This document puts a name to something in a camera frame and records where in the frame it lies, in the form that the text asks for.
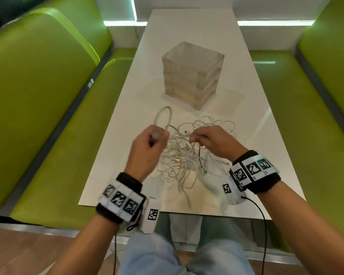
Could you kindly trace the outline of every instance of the person's left arm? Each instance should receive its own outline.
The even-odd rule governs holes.
[[[151,147],[150,137],[156,129],[164,133]],[[145,129],[132,143],[125,172],[142,183],[155,169],[169,136],[168,131],[155,125]],[[118,227],[119,224],[96,214],[47,274],[96,275]]]

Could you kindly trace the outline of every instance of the hand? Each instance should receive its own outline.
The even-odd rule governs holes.
[[[152,133],[160,129],[162,137],[150,147],[149,141]],[[131,145],[129,159],[126,164],[125,173],[143,182],[158,164],[162,151],[167,145],[170,133],[156,125],[150,125],[140,133]]]
[[[231,162],[234,162],[248,151],[247,148],[218,125],[200,127],[193,134],[198,135],[191,136],[190,143],[199,143],[201,147],[205,146],[214,155],[228,159]]]

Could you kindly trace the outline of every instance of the tangled cable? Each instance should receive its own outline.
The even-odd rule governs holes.
[[[197,128],[210,125],[222,126],[224,124],[233,125],[232,129],[225,129],[225,131],[236,138],[236,134],[234,133],[235,125],[232,121],[215,121],[211,116],[202,116],[194,122],[186,122],[180,124],[178,127],[174,127],[170,124],[172,120],[172,109],[170,108],[170,106],[162,108],[157,113],[156,118],[154,119],[155,125],[158,122],[160,114],[166,109],[170,111],[170,115],[165,129],[168,130],[169,128],[172,128],[174,131],[171,132],[167,146],[162,152],[159,164],[157,166],[157,171],[161,173],[167,183],[177,181],[178,191],[182,191],[186,195],[188,207],[191,208],[191,202],[185,189],[191,189],[194,187],[198,178],[198,173],[200,173],[202,176],[208,173],[208,158],[210,158],[211,161],[227,175],[228,172],[226,172],[223,168],[223,165],[227,165],[226,162],[216,157],[205,147],[195,145],[196,143],[190,144],[188,139],[190,138],[190,136],[196,136],[196,134],[192,134],[192,132]],[[191,171],[195,171],[195,179],[194,182],[190,186],[188,186],[185,185],[185,182]]]

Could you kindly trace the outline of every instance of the wrist strap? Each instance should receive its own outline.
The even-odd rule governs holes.
[[[142,184],[138,180],[126,173],[120,173],[117,180],[112,180],[102,193],[96,211],[118,224],[123,220],[135,221],[146,199],[140,194],[141,188]]]
[[[281,178],[278,169],[266,158],[249,150],[233,162],[229,174],[239,191],[246,189],[254,194],[266,192]]]

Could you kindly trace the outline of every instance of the white table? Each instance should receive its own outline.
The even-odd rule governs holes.
[[[225,54],[216,96],[196,111],[164,94],[162,56],[182,41]],[[246,147],[266,156],[282,179],[304,198],[271,108],[262,89],[250,54],[231,9],[156,9],[149,19],[129,74],[113,112],[96,160],[80,198],[80,205],[95,206],[110,179],[124,170],[131,142],[152,124],[164,106],[173,109],[172,125],[210,115],[236,124],[237,139]],[[147,196],[160,198],[162,211],[221,216],[215,196],[200,181],[187,193],[189,209],[177,184],[164,184],[152,174],[143,186]],[[259,199],[253,199],[268,213]],[[262,218],[249,201],[230,205],[224,215]]]

